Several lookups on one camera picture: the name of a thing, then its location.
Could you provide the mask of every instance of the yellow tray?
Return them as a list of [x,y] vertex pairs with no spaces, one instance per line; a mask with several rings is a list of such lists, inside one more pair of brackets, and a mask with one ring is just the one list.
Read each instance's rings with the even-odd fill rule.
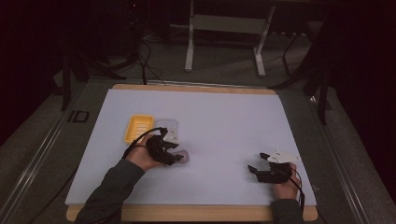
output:
[[150,115],[133,115],[129,120],[124,141],[131,144],[135,139],[154,126],[154,117]]

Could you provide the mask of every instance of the forearm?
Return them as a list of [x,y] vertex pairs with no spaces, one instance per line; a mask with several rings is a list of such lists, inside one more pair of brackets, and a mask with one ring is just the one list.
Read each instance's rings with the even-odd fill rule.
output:
[[303,214],[296,200],[281,199],[271,204],[274,224],[302,224]]
[[101,185],[93,191],[75,223],[95,223],[112,216],[112,219],[120,219],[117,212],[143,174],[144,171],[130,161],[119,161],[108,170]]

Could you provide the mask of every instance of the floor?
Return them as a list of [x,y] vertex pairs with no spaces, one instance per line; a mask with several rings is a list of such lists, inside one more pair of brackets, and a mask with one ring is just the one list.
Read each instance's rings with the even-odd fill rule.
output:
[[[289,37],[268,36],[263,50],[267,75],[258,77],[251,49],[254,41],[250,38],[241,40],[240,36],[227,42],[212,41],[210,38],[213,35],[218,34],[197,35],[190,73],[184,72],[187,49],[185,30],[175,30],[171,41],[167,42],[156,35],[145,36],[147,45],[141,45],[140,54],[143,61],[148,60],[146,75],[149,82],[265,88],[288,78],[280,57],[290,41]],[[298,38],[288,53],[290,70],[298,66],[309,46],[304,36]],[[117,63],[122,58],[112,57],[111,60]],[[0,204],[4,205],[0,223],[70,223],[65,218],[67,207],[64,204],[71,184],[68,178],[78,167],[106,90],[120,83],[92,69],[89,71],[91,78],[88,83],[72,82],[74,100],[68,109],[61,111],[62,97],[51,95],[1,146]],[[142,68],[138,63],[115,72],[128,77],[123,83],[142,82]],[[58,82],[61,74],[55,76]],[[285,91],[287,94],[301,95],[303,85],[304,81]],[[294,102],[293,106],[301,108],[301,104],[306,103]],[[328,125],[319,126],[318,132],[327,136],[320,141],[326,142],[330,151],[322,148],[316,155],[305,155],[311,159],[311,173],[308,171],[308,175],[312,174],[312,179],[318,180],[318,183],[313,181],[312,187],[318,197],[321,217],[312,223],[394,223],[395,204],[382,185],[333,89],[329,91],[328,105]],[[312,103],[312,108],[315,111],[315,103]],[[86,124],[70,122],[68,119],[72,111],[91,111],[93,119]],[[298,110],[289,113],[299,115]],[[301,142],[297,145],[310,147],[316,140],[307,137],[309,134],[301,132],[298,126],[298,122],[290,125],[296,131],[293,134],[298,135],[296,139],[304,139],[299,140]],[[38,166],[29,166],[31,160],[37,161]],[[315,164],[323,165],[321,162],[336,172],[327,174],[326,170],[316,169]]]

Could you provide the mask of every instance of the table leg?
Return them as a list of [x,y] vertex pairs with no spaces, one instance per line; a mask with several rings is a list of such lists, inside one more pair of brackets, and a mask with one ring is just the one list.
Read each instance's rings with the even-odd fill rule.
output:
[[189,46],[187,48],[186,72],[192,71],[192,60],[194,56],[194,0],[190,0],[190,25],[189,25]]
[[265,76],[265,70],[264,70],[264,65],[262,63],[262,46],[264,45],[265,42],[265,37],[268,35],[268,30],[270,28],[271,20],[275,12],[275,6],[272,6],[268,12],[267,18],[264,22],[264,25],[262,27],[262,38],[260,39],[260,43],[257,47],[253,49],[254,52],[254,58],[256,61],[256,66],[257,66],[257,72],[259,74],[259,77],[264,77]]

